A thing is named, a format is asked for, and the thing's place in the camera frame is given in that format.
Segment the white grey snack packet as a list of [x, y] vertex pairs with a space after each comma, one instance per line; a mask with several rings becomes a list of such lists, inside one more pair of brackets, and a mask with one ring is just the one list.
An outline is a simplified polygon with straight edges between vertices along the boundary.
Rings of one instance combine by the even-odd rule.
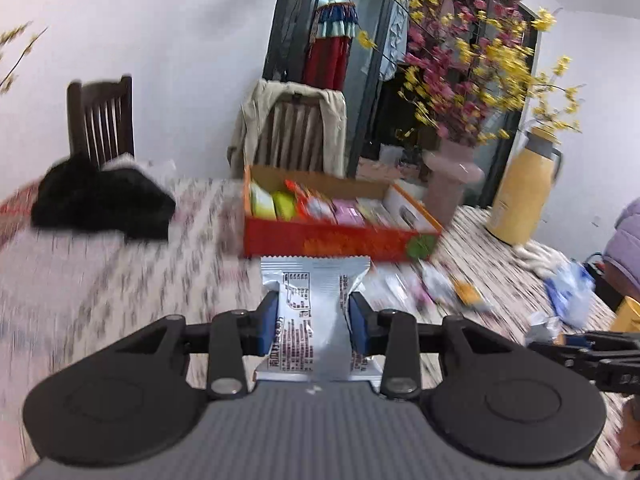
[[368, 257], [262, 258], [262, 284], [279, 304], [273, 343], [255, 378], [378, 387], [381, 367], [352, 348], [348, 324], [348, 297], [369, 268]]

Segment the green snack packet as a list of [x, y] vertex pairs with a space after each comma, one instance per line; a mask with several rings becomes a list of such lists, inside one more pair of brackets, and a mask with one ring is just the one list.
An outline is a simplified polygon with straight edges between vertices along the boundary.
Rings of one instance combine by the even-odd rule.
[[254, 217], [264, 220], [277, 220], [276, 206], [272, 196], [256, 182], [250, 184], [250, 206]]
[[271, 194], [277, 217], [283, 221], [291, 221], [296, 217], [296, 198], [287, 192]]

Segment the red snack bag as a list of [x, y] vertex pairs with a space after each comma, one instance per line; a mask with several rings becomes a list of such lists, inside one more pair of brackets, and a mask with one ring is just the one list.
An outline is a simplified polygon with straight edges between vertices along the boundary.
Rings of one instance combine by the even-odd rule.
[[332, 200], [303, 183], [285, 180], [286, 188], [293, 194], [295, 212], [299, 219], [335, 222]]

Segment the pink snack packet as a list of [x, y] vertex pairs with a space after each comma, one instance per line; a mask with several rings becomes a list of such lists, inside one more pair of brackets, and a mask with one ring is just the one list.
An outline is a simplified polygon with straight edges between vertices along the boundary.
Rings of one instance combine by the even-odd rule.
[[366, 220], [356, 200], [332, 200], [334, 219], [341, 226], [364, 226]]

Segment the yellow mug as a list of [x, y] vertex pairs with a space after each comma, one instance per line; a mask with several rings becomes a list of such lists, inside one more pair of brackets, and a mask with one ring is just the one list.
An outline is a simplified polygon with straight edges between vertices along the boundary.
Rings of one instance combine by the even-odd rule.
[[640, 332], [640, 304], [632, 297], [626, 296], [616, 311], [616, 318], [610, 330], [616, 333]]

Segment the blue plastic bag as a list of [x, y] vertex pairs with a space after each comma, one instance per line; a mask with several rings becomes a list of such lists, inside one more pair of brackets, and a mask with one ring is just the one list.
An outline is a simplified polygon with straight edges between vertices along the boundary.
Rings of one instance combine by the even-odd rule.
[[588, 323], [594, 281], [581, 263], [569, 261], [544, 279], [552, 310], [566, 325], [583, 330]]

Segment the small orange silver packet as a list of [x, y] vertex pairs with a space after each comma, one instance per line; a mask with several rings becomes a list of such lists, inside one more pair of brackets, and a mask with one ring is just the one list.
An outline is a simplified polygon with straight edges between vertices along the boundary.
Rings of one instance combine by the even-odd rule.
[[426, 293], [436, 304], [478, 312], [491, 310], [489, 302], [473, 284], [450, 278], [431, 263], [421, 262], [420, 266]]

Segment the white gloves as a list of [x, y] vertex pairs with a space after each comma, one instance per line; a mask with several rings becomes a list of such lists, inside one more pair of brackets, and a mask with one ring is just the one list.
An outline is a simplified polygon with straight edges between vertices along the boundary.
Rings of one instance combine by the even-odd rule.
[[570, 259], [562, 252], [534, 240], [530, 240], [524, 245], [514, 245], [512, 255], [517, 266], [535, 274], [541, 280], [552, 278], [557, 270], [567, 266], [570, 262]]

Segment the person in purple jacket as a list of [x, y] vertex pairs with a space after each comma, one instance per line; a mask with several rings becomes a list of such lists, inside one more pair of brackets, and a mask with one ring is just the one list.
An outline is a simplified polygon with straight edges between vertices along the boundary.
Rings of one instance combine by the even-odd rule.
[[640, 200], [636, 198], [618, 216], [614, 234], [604, 252], [591, 255], [585, 268], [594, 279], [594, 292], [615, 312], [625, 297], [639, 300]]

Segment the red cardboard snack box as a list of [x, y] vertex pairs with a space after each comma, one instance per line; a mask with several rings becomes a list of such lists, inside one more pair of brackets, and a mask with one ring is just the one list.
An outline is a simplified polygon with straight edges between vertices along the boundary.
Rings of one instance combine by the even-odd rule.
[[[284, 192], [291, 181], [331, 200], [368, 198], [382, 203], [392, 215], [391, 226], [339, 224], [330, 220], [263, 219], [254, 215], [250, 186], [266, 192]], [[341, 179], [329, 174], [247, 166], [243, 177], [243, 254], [258, 256], [347, 257], [369, 256], [374, 261], [426, 260], [437, 245], [442, 226], [398, 184]]]

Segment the calligraphy tablecloth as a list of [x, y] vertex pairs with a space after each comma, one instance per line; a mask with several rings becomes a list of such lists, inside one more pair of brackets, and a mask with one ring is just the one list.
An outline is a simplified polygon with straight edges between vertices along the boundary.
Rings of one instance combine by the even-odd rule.
[[[16, 223], [24, 214], [1, 245], [1, 479], [37, 460], [22, 405], [40, 380], [165, 315], [205, 323], [258, 303], [259, 261], [240, 255], [242, 183], [181, 179], [169, 187], [178, 207], [168, 243], [27, 229], [36, 184], [1, 207]], [[542, 281], [485, 231], [486, 217], [459, 209], [432, 263], [488, 300], [489, 312], [465, 316], [522, 342], [530, 316], [550, 313], [550, 304]]]

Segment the pink ceramic vase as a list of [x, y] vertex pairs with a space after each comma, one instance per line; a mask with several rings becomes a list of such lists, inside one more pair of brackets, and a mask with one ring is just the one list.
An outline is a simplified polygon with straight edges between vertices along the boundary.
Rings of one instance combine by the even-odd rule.
[[431, 216], [445, 229], [460, 205], [465, 188], [484, 178], [474, 162], [474, 148], [442, 139], [436, 151], [423, 155], [430, 174], [423, 203]]

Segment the yellow thermos jug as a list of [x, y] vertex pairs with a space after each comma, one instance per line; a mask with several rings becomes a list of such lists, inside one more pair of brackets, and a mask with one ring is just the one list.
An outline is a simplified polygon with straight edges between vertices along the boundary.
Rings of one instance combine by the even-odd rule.
[[558, 144], [549, 129], [535, 127], [506, 168], [486, 224], [487, 231], [503, 243], [523, 245], [534, 234], [562, 167]]

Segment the wooden chair with jacket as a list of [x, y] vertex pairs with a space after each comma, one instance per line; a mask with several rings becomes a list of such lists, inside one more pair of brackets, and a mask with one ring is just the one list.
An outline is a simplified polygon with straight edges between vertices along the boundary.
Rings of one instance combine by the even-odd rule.
[[323, 171], [323, 124], [318, 98], [285, 94], [269, 112], [254, 163], [285, 170]]

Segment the beige jacket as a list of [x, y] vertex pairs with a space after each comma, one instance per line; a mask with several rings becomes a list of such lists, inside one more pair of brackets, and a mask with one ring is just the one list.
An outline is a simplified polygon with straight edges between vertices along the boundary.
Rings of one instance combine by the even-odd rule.
[[261, 79], [241, 106], [238, 124], [227, 148], [227, 160], [232, 177], [239, 178], [246, 166], [257, 165], [254, 163], [254, 157], [259, 136], [270, 110], [281, 96], [294, 93], [320, 100], [323, 124], [322, 172], [335, 177], [344, 176], [347, 114], [343, 93], [295, 82]]

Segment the black cloth bundle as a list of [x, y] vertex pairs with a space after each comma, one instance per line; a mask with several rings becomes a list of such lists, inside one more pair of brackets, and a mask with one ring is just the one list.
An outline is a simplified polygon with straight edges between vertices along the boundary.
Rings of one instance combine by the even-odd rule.
[[137, 168], [102, 170], [77, 154], [42, 178], [30, 220], [38, 229], [166, 242], [175, 210], [172, 196]]

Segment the dark wooden chair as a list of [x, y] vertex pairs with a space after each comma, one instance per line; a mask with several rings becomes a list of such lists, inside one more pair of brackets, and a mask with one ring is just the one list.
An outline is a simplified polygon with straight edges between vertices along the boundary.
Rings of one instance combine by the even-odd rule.
[[70, 154], [83, 154], [95, 167], [123, 154], [134, 156], [132, 77], [82, 82], [66, 89]]

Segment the yellow and pink flower branches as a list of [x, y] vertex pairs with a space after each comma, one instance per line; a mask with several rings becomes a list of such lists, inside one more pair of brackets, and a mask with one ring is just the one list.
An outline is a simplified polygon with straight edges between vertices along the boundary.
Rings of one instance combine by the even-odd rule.
[[395, 66], [404, 75], [398, 92], [420, 124], [446, 141], [474, 148], [505, 139], [486, 124], [495, 114], [535, 103], [529, 125], [544, 133], [580, 129], [578, 90], [559, 80], [570, 66], [562, 55], [551, 72], [530, 66], [530, 32], [548, 32], [555, 15], [541, 8], [532, 18], [521, 0], [388, 0], [407, 20], [405, 50]]

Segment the red hanging garment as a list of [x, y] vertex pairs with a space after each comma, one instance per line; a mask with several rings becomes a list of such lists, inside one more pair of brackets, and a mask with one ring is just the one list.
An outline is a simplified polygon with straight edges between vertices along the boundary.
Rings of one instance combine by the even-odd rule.
[[352, 40], [358, 32], [356, 4], [330, 2], [314, 14], [303, 71], [303, 84], [342, 91]]

